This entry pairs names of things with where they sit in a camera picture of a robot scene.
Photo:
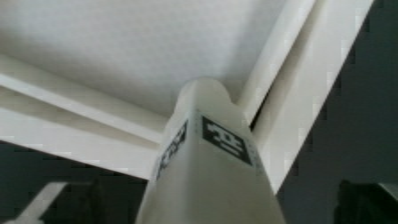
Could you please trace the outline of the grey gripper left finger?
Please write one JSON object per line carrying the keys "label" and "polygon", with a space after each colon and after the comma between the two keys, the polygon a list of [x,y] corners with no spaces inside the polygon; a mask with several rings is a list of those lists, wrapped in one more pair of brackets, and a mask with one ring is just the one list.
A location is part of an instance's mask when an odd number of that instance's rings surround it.
{"label": "grey gripper left finger", "polygon": [[12,224],[134,224],[145,190],[131,176],[51,182]]}

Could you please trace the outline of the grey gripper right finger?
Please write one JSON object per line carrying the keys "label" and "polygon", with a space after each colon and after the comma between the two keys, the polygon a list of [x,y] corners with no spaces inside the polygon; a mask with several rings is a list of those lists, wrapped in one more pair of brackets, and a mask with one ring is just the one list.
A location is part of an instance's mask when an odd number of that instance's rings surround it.
{"label": "grey gripper right finger", "polygon": [[342,181],[335,224],[398,224],[398,184]]}

